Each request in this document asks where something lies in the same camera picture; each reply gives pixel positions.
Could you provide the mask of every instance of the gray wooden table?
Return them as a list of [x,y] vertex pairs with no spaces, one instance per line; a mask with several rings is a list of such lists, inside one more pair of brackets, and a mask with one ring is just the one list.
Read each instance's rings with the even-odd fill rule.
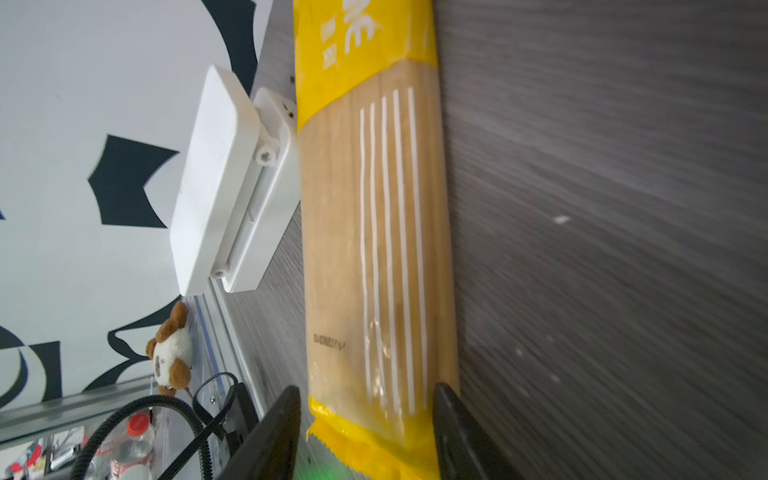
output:
[[[763,478],[766,4],[435,16],[469,409],[529,478]],[[276,0],[257,85],[293,97],[291,23]],[[227,302],[267,400],[306,399],[300,211]],[[318,472],[349,474],[310,439]]]

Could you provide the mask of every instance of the spaghetti package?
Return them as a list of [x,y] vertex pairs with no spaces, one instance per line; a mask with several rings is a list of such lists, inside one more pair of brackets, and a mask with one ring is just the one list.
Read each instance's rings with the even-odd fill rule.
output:
[[432,391],[458,391],[429,0],[295,0],[310,409],[371,478],[437,478]]

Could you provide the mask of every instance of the black cable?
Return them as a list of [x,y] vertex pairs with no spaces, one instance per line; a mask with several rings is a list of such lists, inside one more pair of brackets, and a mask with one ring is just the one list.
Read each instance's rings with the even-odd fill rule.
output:
[[[202,385],[200,385],[200,386],[197,388],[197,390],[195,390],[195,392],[194,392],[194,395],[192,395],[192,409],[194,410],[195,414],[197,414],[197,417],[198,417],[200,420],[202,420],[202,421],[203,421],[203,424],[204,424],[204,425],[208,425],[208,424],[210,424],[210,423],[211,423],[211,422],[214,420],[214,416],[213,416],[213,415],[211,415],[210,413],[208,413],[208,411],[207,411],[207,410],[206,410],[206,409],[205,409],[205,408],[204,408],[204,407],[203,407],[203,406],[200,404],[200,402],[197,400],[197,394],[199,394],[199,393],[200,393],[200,391],[203,389],[203,387],[205,387],[206,385],[208,385],[208,383],[210,383],[210,382],[211,382],[211,381],[213,381],[214,379],[216,379],[216,378],[218,378],[218,377],[221,377],[221,376],[226,376],[228,379],[230,379],[230,380],[232,381],[232,384],[233,384],[233,385],[236,385],[236,384],[237,384],[237,383],[240,381],[240,380],[238,380],[238,379],[237,379],[237,377],[236,377],[235,375],[233,375],[232,373],[229,373],[229,372],[219,372],[219,373],[217,373],[217,374],[215,374],[215,375],[211,376],[211,377],[210,377],[208,380],[206,380],[205,382],[203,382],[203,384],[202,384]],[[214,428],[214,434],[215,434],[215,435],[216,435],[216,437],[218,437],[218,438],[219,438],[219,440],[220,440],[220,441],[222,441],[222,442],[224,441],[224,439],[225,439],[225,438],[226,438],[226,436],[227,436],[227,432],[226,432],[226,431],[224,430],[224,428],[223,428],[222,426],[220,426],[220,425],[217,425],[217,426]]]
[[[218,376],[229,376],[231,379],[234,380],[234,382],[237,384],[237,377],[232,375],[229,372],[222,372],[217,373],[216,375],[210,377],[208,380],[205,381],[203,385],[200,386],[199,389],[195,392],[195,395],[193,397],[193,400],[197,401],[197,394],[200,392],[200,389],[205,386],[206,383],[210,382],[211,380],[217,378]],[[229,392],[227,392],[227,398],[224,401],[224,405],[221,407],[221,411],[216,414],[213,420],[208,423],[208,425],[205,426],[202,432],[198,433],[195,438],[190,442],[187,447],[181,451],[181,453],[176,457],[173,462],[170,464],[168,468],[165,469],[165,472],[160,475],[160,478],[157,480],[171,480],[173,477],[176,476],[178,472],[181,471],[181,469],[189,462],[189,459],[192,458],[192,455],[197,451],[198,448],[200,448],[201,445],[207,445],[208,437],[211,433],[214,432],[216,427],[219,427],[221,422],[224,420],[224,417],[227,415],[227,413],[232,408],[232,405],[235,402],[235,388],[234,386],[230,387]]]
[[[94,434],[88,440],[88,444],[80,451],[80,455],[78,455],[77,459],[74,461],[70,480],[83,480],[85,478],[85,472],[88,470],[88,466],[90,465],[91,460],[94,458],[94,455],[96,455],[96,451],[101,446],[101,443],[104,441],[104,439],[107,438],[109,432],[114,429],[114,427],[118,426],[120,422],[133,415],[135,412],[151,406],[163,406],[179,412],[181,416],[187,420],[187,423],[190,424],[192,433],[196,435],[195,440],[197,440],[206,432],[207,427],[203,427],[202,422],[195,416],[192,408],[190,408],[190,406],[187,405],[183,400],[164,395],[150,395],[136,399],[110,415],[109,418],[104,420],[104,422],[96,429],[96,432],[94,432]],[[210,435],[210,432],[205,435],[204,439],[207,439],[208,435]],[[210,449],[208,447],[208,443],[203,442],[197,445],[195,451],[197,448],[200,448],[200,472],[202,473],[203,480],[214,480],[214,471],[210,463]],[[192,451],[189,457],[191,458],[192,455],[194,455],[194,451]],[[184,460],[182,466],[187,463],[187,460],[189,460],[189,458]]]

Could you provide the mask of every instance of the plush toy ear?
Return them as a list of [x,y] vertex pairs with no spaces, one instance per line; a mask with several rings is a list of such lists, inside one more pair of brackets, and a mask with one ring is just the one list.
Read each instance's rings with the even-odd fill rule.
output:
[[176,389],[169,389],[168,387],[158,385],[157,391],[160,392],[161,395],[165,396],[176,396]]
[[174,305],[174,309],[170,312],[170,318],[160,325],[160,329],[154,336],[157,343],[162,343],[168,338],[171,333],[178,329],[183,329],[187,325],[187,306],[184,302],[179,302]]
[[176,323],[180,329],[183,329],[184,326],[187,325],[187,313],[187,305],[184,302],[179,302],[174,305],[174,309],[170,311],[170,319]]
[[150,339],[149,342],[147,342],[147,356],[152,360],[152,357],[154,357],[154,346],[157,345],[156,339]]
[[192,374],[190,367],[182,359],[175,359],[168,371],[168,384],[176,390],[184,390],[190,385]]

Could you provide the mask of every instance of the stuffed animal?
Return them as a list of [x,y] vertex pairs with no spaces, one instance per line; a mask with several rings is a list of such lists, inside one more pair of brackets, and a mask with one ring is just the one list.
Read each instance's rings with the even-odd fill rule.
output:
[[186,325],[187,306],[179,302],[147,344],[147,356],[154,364],[154,378],[161,395],[176,396],[177,390],[185,390],[190,384],[192,339]]

